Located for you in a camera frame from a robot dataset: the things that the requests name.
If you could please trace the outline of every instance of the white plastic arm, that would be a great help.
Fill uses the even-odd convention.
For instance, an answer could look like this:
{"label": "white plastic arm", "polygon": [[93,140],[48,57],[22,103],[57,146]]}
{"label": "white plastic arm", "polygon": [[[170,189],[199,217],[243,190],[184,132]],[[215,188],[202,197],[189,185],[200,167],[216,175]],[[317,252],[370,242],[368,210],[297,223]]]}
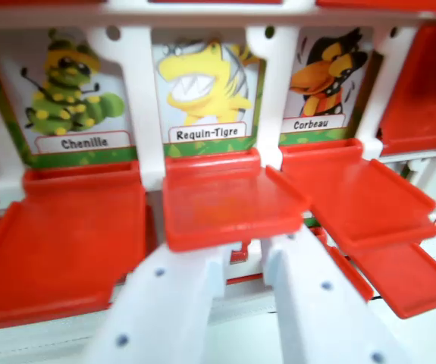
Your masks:
{"label": "white plastic arm", "polygon": [[405,353],[307,227],[262,241],[285,364],[405,364]]}
{"label": "white plastic arm", "polygon": [[227,245],[191,253],[160,246],[120,292],[85,364],[198,364],[212,299],[224,295]]}

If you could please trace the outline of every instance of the red tray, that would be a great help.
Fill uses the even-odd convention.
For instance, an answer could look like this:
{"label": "red tray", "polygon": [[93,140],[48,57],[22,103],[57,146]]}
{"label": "red tray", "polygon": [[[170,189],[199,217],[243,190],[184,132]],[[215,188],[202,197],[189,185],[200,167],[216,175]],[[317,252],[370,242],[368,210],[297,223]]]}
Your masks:
{"label": "red tray", "polygon": [[256,150],[167,160],[165,231],[174,251],[293,232],[309,201]]}
{"label": "red tray", "polygon": [[418,242],[436,235],[435,203],[358,140],[282,147],[284,173],[311,211],[402,318],[436,307],[436,261]]}
{"label": "red tray", "polygon": [[0,327],[105,309],[146,255],[138,164],[30,171],[0,222]]}

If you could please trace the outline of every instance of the small hole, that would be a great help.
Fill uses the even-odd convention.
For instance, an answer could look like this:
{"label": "small hole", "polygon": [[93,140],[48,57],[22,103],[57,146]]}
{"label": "small hole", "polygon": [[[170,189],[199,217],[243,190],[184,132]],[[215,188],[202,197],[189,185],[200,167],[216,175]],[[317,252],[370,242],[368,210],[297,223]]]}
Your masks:
{"label": "small hole", "polygon": [[274,27],[272,27],[272,26],[266,27],[266,29],[265,29],[265,36],[268,39],[273,38],[274,34],[275,34],[275,28]]}
{"label": "small hole", "polygon": [[373,362],[384,362],[384,357],[381,353],[373,353],[371,359]]}
{"label": "small hole", "polygon": [[331,282],[322,282],[321,287],[325,290],[332,290],[332,283]]}
{"label": "small hole", "polygon": [[397,34],[398,34],[398,28],[396,28],[396,27],[390,31],[391,38],[394,38],[395,36],[397,36]]}
{"label": "small hole", "polygon": [[115,25],[111,25],[110,27],[106,28],[106,36],[114,42],[120,40],[120,29],[118,29]]}
{"label": "small hole", "polygon": [[124,347],[128,344],[128,336],[125,334],[120,335],[117,337],[117,347]]}

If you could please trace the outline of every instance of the green caterpillar illustration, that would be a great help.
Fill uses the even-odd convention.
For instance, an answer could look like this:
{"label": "green caterpillar illustration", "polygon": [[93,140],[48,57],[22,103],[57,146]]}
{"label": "green caterpillar illustration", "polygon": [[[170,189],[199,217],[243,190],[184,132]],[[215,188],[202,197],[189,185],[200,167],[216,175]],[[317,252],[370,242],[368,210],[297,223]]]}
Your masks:
{"label": "green caterpillar illustration", "polygon": [[51,43],[44,65],[46,82],[40,86],[27,76],[26,67],[20,70],[20,75],[37,88],[32,106],[26,108],[29,121],[26,128],[48,136],[65,135],[68,131],[88,130],[106,118],[121,116],[124,101],[114,93],[81,98],[99,91],[97,83],[91,90],[81,89],[100,68],[99,58],[89,45],[57,36],[56,30],[49,31],[49,38]]}

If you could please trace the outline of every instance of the plastic toy game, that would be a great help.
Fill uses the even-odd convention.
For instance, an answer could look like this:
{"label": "plastic toy game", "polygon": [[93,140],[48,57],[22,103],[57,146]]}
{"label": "plastic toy game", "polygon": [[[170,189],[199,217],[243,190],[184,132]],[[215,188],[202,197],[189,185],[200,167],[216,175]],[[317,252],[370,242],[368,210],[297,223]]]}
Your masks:
{"label": "plastic toy game", "polygon": [[284,362],[407,363],[365,302],[436,309],[436,4],[176,3],[0,7],[0,328],[198,363],[255,259]]}

